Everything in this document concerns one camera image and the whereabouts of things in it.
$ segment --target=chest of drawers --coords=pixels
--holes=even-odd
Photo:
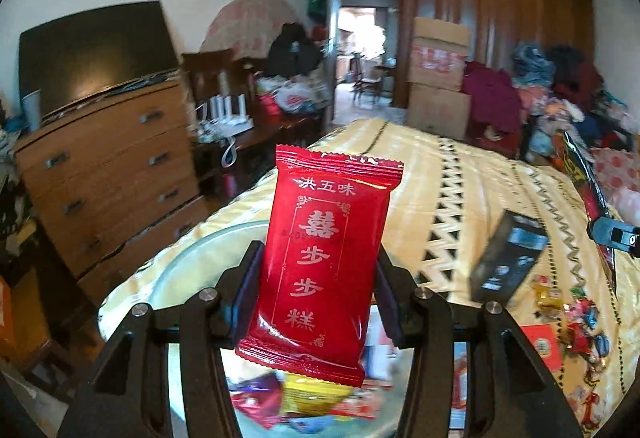
[[[104,98],[18,141],[47,236],[96,304],[208,215],[177,82]]]

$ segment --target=black bag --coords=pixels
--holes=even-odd
[[[283,24],[282,32],[269,49],[265,75],[285,78],[297,74],[306,76],[318,67],[321,60],[322,52],[306,36],[302,24]]]

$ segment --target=tv screen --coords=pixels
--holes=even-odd
[[[43,117],[111,87],[178,67],[159,1],[108,6],[20,34],[20,96]]]

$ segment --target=black box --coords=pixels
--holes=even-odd
[[[504,211],[478,265],[471,272],[471,299],[506,305],[544,250],[549,237],[539,220]]]

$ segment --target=silver bolt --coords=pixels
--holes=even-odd
[[[134,317],[142,317],[149,311],[149,306],[144,303],[138,303],[131,309],[131,313]]]
[[[205,288],[204,290],[200,290],[198,297],[203,301],[209,302],[215,299],[218,296],[218,292],[215,288]]]
[[[426,301],[427,299],[431,299],[431,297],[433,297],[433,291],[429,290],[426,286],[418,286],[418,288],[414,290],[414,295],[418,297],[418,299],[423,299]]]
[[[500,303],[497,303],[496,301],[489,301],[484,308],[491,313],[491,315],[502,313],[502,306],[500,306]]]

